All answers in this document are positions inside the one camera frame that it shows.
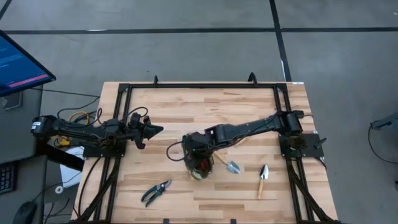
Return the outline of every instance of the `white paper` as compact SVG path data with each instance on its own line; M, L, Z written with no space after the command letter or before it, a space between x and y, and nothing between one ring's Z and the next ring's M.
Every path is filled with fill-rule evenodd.
M82 146L74 147L72 149L67 150L66 153L76 155L77 157L82 159L83 158L83 149L84 149L84 147L82 147ZM77 175L78 173L80 173L80 171L71 169L64 165L60 165L60 168L61 168L62 182L66 182L66 181L70 180L74 175L76 175L76 177L74 177L71 181L69 181L67 183L63 183L63 188L68 188L70 186L80 183L81 174Z

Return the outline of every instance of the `computer mouse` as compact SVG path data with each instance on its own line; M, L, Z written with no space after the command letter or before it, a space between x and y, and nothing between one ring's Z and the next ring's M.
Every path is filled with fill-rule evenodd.
M12 224L31 224L33 216L35 215L36 207L36 203L34 202L23 203L15 214Z

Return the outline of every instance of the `wooden table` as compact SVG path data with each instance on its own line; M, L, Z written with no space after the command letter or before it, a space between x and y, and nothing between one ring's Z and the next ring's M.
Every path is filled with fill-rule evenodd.
M99 103L103 121L112 118L118 85L117 82L104 83ZM287 86L292 109L311 114L304 85L288 83ZM235 161L242 174L229 173L215 160L210 177L197 181L190 177L184 162L172 162L165 155L167 146L181 140L185 133L202 133L216 124L240 124L274 114L271 89L134 89L130 110L138 106L147 107L152 123L163 126L164 131L146 141L144 150L138 150L133 142L128 143L121 160L112 223L162 223L164 218L169 218L171 223L229 223L234 218L238 223L295 223L287 169L280 154L277 133L248 137L238 146L219 151ZM301 124L305 132L315 130L311 116L301 119ZM173 147L170 152L174 158L182 156L181 147ZM95 160L91 158L85 162L81 183ZM103 160L90 176L82 209L98 192ZM337 218L325 168L314 158L304 158L303 163L311 194L326 214ZM264 164L269 166L269 178L264 184L262 200L257 200L259 171ZM145 208L142 195L167 179L172 179L171 186ZM303 198L299 196L305 218ZM103 200L102 218L107 204L108 194Z

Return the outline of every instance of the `monitor screen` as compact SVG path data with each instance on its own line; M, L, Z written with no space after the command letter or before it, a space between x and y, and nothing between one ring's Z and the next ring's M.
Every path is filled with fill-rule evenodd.
M52 80L54 75L0 31L0 96Z

